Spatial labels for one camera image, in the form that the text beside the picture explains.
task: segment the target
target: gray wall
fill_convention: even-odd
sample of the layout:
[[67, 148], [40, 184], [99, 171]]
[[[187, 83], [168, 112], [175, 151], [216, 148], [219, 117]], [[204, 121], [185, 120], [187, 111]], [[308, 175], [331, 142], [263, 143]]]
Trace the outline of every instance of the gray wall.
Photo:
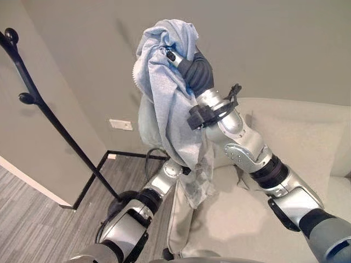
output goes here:
[[107, 148], [143, 152], [131, 78], [144, 29], [161, 19], [192, 22], [216, 88], [240, 96], [350, 105], [350, 1], [23, 1], [60, 71]]
[[[2, 32], [6, 27], [17, 30], [19, 52], [38, 90], [97, 164], [106, 147], [80, 109], [20, 1], [1, 2], [0, 25]], [[18, 94], [26, 91], [14, 64], [0, 48], [0, 156], [73, 205], [92, 173], [37, 106], [24, 105], [18, 100]]]

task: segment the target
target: black floor trim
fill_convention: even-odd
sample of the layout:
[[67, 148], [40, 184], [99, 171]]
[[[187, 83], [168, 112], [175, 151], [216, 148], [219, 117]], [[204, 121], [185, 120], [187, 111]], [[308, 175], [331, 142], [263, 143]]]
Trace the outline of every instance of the black floor trim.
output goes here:
[[[120, 151], [110, 151], [110, 150], [108, 150], [107, 153], [114, 153], [114, 154], [116, 154], [116, 155], [125, 155], [125, 156], [133, 156], [133, 157], [146, 158], [146, 155], [144, 155], [144, 154], [142, 154], [142, 153], [120, 152]], [[157, 156], [157, 155], [150, 155], [150, 159], [166, 160], [167, 157], [165, 157], [165, 156]]]
[[[120, 151], [111, 151], [108, 150], [107, 152], [105, 152], [104, 156], [102, 157], [101, 161], [99, 162], [97, 169], [100, 170], [104, 163], [106, 162], [106, 159], [109, 155], [109, 153], [114, 153], [116, 155], [124, 155], [124, 156], [132, 156], [132, 157], [140, 157], [140, 158], [146, 158], [146, 155], [142, 154], [142, 153], [134, 153], [134, 152], [120, 152]], [[156, 156], [156, 155], [150, 155], [150, 159], [156, 159], [156, 160], [166, 160], [167, 157], [164, 156]], [[62, 205], [59, 204], [60, 207], [64, 208], [64, 209], [73, 209], [73, 210], [77, 210], [77, 208], [79, 207], [79, 205], [81, 204], [84, 196], [86, 195], [86, 193], [88, 192], [90, 186], [92, 185], [94, 179], [95, 179], [95, 175], [92, 174], [92, 176], [89, 178], [88, 182], [86, 183], [85, 187], [83, 188], [81, 194], [79, 195], [79, 197], [77, 198], [77, 201], [74, 203], [73, 206], [68, 206], [68, 205]]]

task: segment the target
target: gray towel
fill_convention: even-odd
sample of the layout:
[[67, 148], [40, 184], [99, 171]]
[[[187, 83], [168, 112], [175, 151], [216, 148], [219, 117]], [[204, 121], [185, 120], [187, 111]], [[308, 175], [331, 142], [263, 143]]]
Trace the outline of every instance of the gray towel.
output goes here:
[[198, 34], [181, 20], [162, 20], [146, 29], [137, 49], [133, 79], [143, 92], [139, 132], [144, 143], [164, 148], [177, 163], [192, 172], [180, 182], [190, 205], [196, 208], [213, 193], [213, 148], [201, 130], [191, 130], [186, 119], [196, 105], [191, 91], [167, 58], [165, 47], [193, 60]]

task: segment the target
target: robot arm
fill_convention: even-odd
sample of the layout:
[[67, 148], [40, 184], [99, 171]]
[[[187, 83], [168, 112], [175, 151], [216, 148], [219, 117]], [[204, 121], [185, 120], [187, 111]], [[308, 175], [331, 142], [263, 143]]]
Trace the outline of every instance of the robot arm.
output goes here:
[[351, 224], [324, 211], [318, 195], [272, 153], [260, 134], [246, 125], [234, 109], [236, 98], [231, 101], [219, 96], [212, 68], [203, 55], [198, 52], [192, 62], [172, 49], [167, 49], [166, 55], [194, 91], [198, 103], [190, 110], [189, 125], [205, 128], [207, 137], [233, 164], [250, 173], [269, 197], [274, 214], [289, 230], [303, 232], [320, 262], [350, 262]]
[[67, 263], [135, 262], [148, 240], [148, 227], [183, 167], [172, 159], [141, 192], [104, 226], [97, 244], [88, 246]]

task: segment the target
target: floor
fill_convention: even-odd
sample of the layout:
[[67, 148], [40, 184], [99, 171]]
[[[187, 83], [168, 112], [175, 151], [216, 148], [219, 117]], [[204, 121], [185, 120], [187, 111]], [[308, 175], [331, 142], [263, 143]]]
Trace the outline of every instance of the floor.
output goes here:
[[[140, 190], [146, 183], [139, 157], [107, 159], [101, 173], [117, 192]], [[150, 160], [150, 173], [163, 161]], [[149, 241], [137, 262], [161, 257], [166, 245], [173, 193], [150, 228]], [[55, 202], [0, 167], [0, 259], [3, 263], [64, 262], [94, 242], [112, 196], [95, 179], [76, 211]]]

